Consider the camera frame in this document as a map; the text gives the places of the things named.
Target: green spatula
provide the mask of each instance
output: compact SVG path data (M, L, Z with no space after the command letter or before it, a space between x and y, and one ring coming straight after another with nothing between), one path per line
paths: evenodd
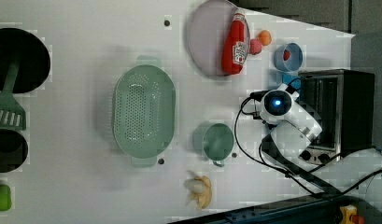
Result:
M25 111L13 97L13 87L19 72L21 55L14 51L12 62L7 70L5 86L0 92L0 128L25 130Z

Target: green fruit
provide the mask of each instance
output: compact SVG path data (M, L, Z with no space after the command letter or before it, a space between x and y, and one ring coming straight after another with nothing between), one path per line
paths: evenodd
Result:
M10 187L8 185L0 185L0 211L7 211L11 206Z

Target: ketchup bottle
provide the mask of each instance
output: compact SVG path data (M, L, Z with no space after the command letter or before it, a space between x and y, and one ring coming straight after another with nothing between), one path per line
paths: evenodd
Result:
M246 60L248 47L245 39L246 18L243 9L237 9L233 16L231 32L226 37L222 52L222 70L228 75L240 73Z

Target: colander handle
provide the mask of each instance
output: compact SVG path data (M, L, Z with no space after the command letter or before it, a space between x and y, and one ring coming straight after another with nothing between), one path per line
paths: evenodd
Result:
M157 157L151 157L146 159L139 159L136 157L132 157L132 165L136 168L146 168L151 167L156 164L156 161L158 160Z
M137 65L148 64L148 65L156 66L158 68L162 68L162 62L160 59L153 56L148 56L148 55L138 56L138 58L136 59L136 64Z

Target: label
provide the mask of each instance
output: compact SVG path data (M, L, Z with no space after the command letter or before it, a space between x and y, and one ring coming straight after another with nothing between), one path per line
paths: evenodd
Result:
M233 63L243 65L246 60L246 55L246 44L241 41L237 41L236 45L233 46Z

